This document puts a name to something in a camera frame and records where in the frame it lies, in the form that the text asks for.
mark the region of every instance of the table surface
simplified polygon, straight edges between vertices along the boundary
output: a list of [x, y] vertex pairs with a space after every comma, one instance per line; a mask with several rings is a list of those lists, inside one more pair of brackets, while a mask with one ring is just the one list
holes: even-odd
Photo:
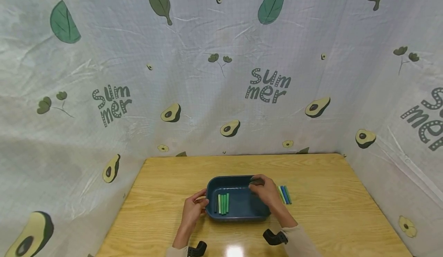
[[[411, 257], [345, 159], [338, 154], [199, 156], [147, 159], [97, 257], [165, 255], [184, 199], [215, 176], [263, 173], [286, 185], [286, 205], [324, 257]], [[207, 243], [205, 256], [286, 256], [262, 234], [265, 222], [220, 223], [203, 216], [191, 238]]]

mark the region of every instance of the flower print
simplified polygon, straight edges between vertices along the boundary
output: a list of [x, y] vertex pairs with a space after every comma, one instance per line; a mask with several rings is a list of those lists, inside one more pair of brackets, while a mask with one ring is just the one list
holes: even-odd
[[283, 147], [284, 147], [284, 148], [289, 149], [290, 147], [292, 147], [292, 146], [294, 145], [294, 141], [292, 141], [292, 140], [287, 140], [287, 141], [284, 141], [282, 144], [283, 144]]
[[160, 146], [157, 147], [157, 149], [161, 152], [168, 152], [169, 151], [169, 147], [166, 146], [165, 144], [161, 144]]
[[401, 230], [405, 232], [406, 236], [410, 238], [417, 236], [417, 229], [414, 227], [413, 222], [411, 222], [411, 220], [407, 217], [400, 216], [398, 219], [398, 225], [400, 226]]

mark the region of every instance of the white backdrop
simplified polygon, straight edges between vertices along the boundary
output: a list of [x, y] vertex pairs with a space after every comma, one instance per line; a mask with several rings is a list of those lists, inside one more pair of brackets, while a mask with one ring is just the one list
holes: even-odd
[[443, 0], [0, 1], [0, 255], [95, 255], [145, 158], [308, 147], [443, 255]]

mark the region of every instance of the beige sleeve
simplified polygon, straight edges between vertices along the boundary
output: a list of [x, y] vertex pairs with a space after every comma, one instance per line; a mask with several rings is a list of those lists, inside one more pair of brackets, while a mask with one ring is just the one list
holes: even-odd
[[188, 257], [188, 247], [182, 249], [170, 247], [166, 251], [166, 257]]
[[288, 238], [288, 243], [284, 245], [288, 257], [322, 257], [301, 225], [284, 227], [282, 231]]

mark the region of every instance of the plastic tray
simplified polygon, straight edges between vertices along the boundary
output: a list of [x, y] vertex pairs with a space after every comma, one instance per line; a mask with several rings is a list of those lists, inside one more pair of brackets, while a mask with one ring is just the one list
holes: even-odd
[[[206, 212], [220, 222], [264, 221], [271, 214], [260, 198], [249, 190], [252, 176], [217, 176], [208, 183]], [[218, 213], [218, 195], [229, 193], [229, 213]]]

